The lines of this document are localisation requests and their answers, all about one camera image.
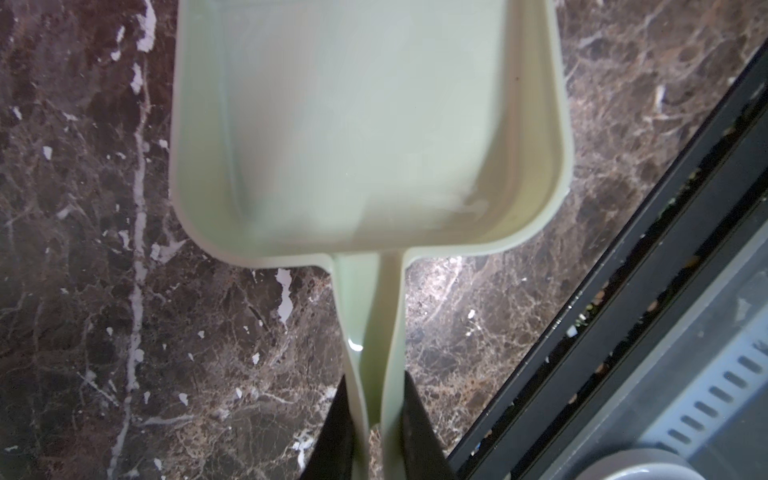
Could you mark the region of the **light green plastic dustpan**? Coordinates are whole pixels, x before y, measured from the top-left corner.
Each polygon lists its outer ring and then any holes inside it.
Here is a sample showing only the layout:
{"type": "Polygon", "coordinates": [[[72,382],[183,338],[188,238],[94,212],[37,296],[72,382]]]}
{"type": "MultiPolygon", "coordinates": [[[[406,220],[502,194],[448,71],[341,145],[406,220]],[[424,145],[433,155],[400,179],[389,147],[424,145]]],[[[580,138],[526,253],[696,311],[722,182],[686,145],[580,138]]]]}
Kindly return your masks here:
{"type": "Polygon", "coordinates": [[[574,146],[549,1],[182,1],[169,192],[240,267],[329,273],[352,479],[407,479],[405,271],[535,236],[574,146]]]}

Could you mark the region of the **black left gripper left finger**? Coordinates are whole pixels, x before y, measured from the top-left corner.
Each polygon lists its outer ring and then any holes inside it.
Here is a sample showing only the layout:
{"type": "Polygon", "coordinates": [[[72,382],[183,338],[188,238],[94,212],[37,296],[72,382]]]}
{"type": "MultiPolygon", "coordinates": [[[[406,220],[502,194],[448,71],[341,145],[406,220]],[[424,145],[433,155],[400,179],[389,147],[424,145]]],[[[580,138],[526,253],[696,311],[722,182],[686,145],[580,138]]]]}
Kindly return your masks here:
{"type": "Polygon", "coordinates": [[[351,480],[354,422],[349,411],[346,379],[342,378],[313,452],[300,480],[351,480]]]}

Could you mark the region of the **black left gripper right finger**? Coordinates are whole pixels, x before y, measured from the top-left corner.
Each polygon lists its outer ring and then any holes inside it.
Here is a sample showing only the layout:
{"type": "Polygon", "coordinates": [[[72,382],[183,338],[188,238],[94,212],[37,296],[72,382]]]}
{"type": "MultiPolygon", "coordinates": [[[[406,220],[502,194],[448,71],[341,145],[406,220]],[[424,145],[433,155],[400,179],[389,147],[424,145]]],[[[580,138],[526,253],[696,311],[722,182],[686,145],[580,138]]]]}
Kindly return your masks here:
{"type": "Polygon", "coordinates": [[[404,377],[401,430],[408,480],[457,479],[456,472],[449,465],[435,435],[414,380],[408,372],[405,372],[404,377]]]}

